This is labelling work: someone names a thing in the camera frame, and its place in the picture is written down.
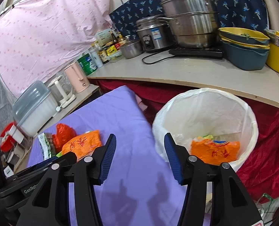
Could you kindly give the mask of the orange tea bag wrapper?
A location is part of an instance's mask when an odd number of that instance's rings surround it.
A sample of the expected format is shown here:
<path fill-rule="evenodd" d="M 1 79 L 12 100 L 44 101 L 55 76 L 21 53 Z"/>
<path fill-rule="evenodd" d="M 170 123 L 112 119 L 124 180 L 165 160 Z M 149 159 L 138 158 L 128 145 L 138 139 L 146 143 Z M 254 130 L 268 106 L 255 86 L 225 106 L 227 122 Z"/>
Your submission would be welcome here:
<path fill-rule="evenodd" d="M 94 150 L 101 146 L 99 130 L 94 130 L 69 140 L 63 145 L 61 154 L 65 155 L 68 152 L 73 152 L 76 155 L 77 161 L 79 161 L 85 156 L 92 155 Z"/>

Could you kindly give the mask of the orange snack wrapper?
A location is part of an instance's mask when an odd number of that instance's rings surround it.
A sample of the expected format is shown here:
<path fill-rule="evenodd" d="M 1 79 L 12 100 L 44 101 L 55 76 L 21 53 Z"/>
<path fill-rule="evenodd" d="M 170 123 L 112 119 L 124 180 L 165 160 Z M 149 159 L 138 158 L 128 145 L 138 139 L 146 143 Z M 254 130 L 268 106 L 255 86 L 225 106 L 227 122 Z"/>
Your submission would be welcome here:
<path fill-rule="evenodd" d="M 190 154 L 196 156 L 206 164 L 217 165 L 237 160 L 240 150 L 239 141 L 218 141 L 211 139 L 193 140 Z"/>

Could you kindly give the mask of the red plastic bag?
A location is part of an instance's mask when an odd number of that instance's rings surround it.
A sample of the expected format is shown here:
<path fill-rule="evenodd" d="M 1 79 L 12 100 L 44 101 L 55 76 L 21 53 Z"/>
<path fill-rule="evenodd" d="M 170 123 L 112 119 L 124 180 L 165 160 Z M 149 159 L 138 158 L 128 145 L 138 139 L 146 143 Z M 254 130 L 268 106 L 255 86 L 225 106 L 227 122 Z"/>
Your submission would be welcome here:
<path fill-rule="evenodd" d="M 76 137 L 76 131 L 66 124 L 57 124 L 56 133 L 52 134 L 52 141 L 55 151 L 59 153 L 65 145 L 72 138 Z"/>

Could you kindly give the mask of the green white milk carton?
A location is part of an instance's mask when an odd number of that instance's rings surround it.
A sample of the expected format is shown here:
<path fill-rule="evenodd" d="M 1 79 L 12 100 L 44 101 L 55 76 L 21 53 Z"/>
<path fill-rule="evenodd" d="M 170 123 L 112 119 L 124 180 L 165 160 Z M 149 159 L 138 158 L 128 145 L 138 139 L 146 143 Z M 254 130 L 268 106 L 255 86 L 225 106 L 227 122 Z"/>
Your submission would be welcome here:
<path fill-rule="evenodd" d="M 43 160 L 48 160 L 57 154 L 51 133 L 39 134 L 38 140 L 40 143 Z"/>

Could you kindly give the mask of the green yellow plastic bag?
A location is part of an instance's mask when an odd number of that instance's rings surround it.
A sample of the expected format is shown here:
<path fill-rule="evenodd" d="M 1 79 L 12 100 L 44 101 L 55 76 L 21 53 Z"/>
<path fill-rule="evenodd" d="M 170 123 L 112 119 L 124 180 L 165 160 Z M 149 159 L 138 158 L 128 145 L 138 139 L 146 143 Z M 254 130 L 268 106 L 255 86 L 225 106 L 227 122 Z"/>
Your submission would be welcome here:
<path fill-rule="evenodd" d="M 213 135 L 207 135 L 207 136 L 204 136 L 204 137 L 199 136 L 199 137 L 194 138 L 193 141 L 200 142 L 200 141 L 205 140 L 205 139 L 213 140 L 214 137 L 213 137 Z"/>

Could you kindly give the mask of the white cup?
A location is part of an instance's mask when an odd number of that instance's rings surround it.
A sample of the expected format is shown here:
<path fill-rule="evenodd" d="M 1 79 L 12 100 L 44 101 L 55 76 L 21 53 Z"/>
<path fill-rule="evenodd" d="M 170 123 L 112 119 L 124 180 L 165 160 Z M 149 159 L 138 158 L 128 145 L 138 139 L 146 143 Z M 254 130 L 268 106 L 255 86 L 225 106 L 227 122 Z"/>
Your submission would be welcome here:
<path fill-rule="evenodd" d="M 20 130 L 15 126 L 12 127 L 8 131 L 9 136 L 11 136 L 17 143 L 21 144 L 24 139 L 24 135 L 20 132 Z"/>

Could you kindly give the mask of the white dish rack box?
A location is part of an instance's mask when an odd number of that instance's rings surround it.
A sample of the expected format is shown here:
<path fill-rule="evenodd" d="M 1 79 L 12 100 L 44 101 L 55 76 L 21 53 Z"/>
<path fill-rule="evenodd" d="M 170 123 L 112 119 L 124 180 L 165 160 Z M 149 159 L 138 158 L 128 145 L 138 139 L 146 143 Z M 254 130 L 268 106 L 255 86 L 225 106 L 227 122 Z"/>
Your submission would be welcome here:
<path fill-rule="evenodd" d="M 58 103 L 43 82 L 35 81 L 14 102 L 12 110 L 17 127 L 30 137 L 57 114 Z"/>

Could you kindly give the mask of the red cloth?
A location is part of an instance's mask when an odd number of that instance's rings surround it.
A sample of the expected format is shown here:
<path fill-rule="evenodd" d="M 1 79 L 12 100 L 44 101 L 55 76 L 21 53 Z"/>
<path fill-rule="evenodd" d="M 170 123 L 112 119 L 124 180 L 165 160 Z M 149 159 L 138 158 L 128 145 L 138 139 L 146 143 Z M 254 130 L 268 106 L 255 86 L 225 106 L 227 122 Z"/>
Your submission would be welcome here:
<path fill-rule="evenodd" d="M 191 87 L 127 80 L 93 79 L 103 93 L 126 85 L 147 106 L 144 115 L 152 123 L 156 113 L 174 96 L 191 90 Z M 256 146 L 237 175 L 250 196 L 257 200 L 263 193 L 274 199 L 279 197 L 279 108 L 244 98 L 253 110 L 259 129 Z"/>

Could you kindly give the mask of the dark sauce bottle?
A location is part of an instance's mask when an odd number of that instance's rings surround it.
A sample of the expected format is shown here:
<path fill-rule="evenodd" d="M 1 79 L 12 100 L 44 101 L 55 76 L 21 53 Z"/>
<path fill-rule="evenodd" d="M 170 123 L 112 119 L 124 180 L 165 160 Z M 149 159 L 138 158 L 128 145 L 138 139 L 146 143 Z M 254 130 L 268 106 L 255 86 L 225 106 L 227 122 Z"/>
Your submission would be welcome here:
<path fill-rule="evenodd" d="M 99 54 L 99 57 L 101 58 L 101 60 L 103 61 L 103 64 L 106 64 L 109 62 L 109 59 L 108 59 L 108 56 L 107 56 L 107 53 L 105 50 L 100 50 L 98 52 Z"/>

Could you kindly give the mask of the small steel pot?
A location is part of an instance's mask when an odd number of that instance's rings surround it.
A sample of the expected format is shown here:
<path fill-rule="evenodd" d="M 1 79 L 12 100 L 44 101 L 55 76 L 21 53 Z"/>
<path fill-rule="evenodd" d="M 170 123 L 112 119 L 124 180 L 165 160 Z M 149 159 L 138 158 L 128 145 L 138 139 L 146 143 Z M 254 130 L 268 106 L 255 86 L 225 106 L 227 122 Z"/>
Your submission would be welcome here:
<path fill-rule="evenodd" d="M 131 40 L 122 45 L 120 51 L 126 59 L 131 59 L 144 53 L 144 48 L 140 40 Z"/>

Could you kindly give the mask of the white tea box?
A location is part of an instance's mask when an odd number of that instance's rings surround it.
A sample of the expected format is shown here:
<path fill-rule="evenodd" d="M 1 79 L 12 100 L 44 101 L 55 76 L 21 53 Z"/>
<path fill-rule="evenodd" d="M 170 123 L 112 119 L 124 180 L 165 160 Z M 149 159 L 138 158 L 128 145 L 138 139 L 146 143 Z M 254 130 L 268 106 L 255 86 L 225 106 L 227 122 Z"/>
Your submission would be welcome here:
<path fill-rule="evenodd" d="M 105 29 L 95 34 L 96 41 L 99 43 L 100 46 L 103 46 L 112 41 L 111 32 L 111 29 Z"/>

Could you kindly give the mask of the steel rice cooker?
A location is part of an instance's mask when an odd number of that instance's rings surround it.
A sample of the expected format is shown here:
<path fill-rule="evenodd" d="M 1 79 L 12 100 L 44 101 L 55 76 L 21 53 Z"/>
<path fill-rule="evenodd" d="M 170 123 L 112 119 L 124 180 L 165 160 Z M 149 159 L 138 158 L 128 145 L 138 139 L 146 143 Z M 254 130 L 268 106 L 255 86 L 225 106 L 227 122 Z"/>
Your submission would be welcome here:
<path fill-rule="evenodd" d="M 174 38 L 164 15 L 153 15 L 136 21 L 137 34 L 146 52 L 156 52 L 171 47 Z"/>

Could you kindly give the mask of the stacked teal yellow basins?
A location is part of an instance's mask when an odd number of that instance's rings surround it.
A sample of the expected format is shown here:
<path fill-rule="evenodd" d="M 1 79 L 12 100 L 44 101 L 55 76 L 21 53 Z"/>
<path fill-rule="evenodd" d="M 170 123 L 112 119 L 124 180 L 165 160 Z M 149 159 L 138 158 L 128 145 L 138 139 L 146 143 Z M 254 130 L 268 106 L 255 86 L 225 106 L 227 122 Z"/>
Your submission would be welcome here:
<path fill-rule="evenodd" d="M 246 70 L 261 70 L 270 51 L 270 38 L 262 32 L 241 27 L 218 29 L 227 60 Z"/>

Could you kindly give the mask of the pink curtain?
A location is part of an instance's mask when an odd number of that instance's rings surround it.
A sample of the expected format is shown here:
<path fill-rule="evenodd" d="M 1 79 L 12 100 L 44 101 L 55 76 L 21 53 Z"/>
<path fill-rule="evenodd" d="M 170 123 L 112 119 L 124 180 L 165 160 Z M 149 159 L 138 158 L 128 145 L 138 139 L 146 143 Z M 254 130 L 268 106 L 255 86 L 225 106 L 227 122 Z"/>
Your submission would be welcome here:
<path fill-rule="evenodd" d="M 111 26 L 110 0 L 28 0 L 0 18 L 0 76 L 15 97 L 46 82 Z"/>

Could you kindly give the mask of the yellow pot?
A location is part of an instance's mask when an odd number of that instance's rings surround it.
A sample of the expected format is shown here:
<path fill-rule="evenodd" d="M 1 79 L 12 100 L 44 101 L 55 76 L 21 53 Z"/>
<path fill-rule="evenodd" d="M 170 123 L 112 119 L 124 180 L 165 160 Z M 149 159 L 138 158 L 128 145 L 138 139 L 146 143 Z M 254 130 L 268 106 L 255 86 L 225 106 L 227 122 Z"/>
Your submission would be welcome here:
<path fill-rule="evenodd" d="M 270 38 L 270 51 L 266 64 L 279 73 L 279 31 L 265 29 L 265 32 Z"/>

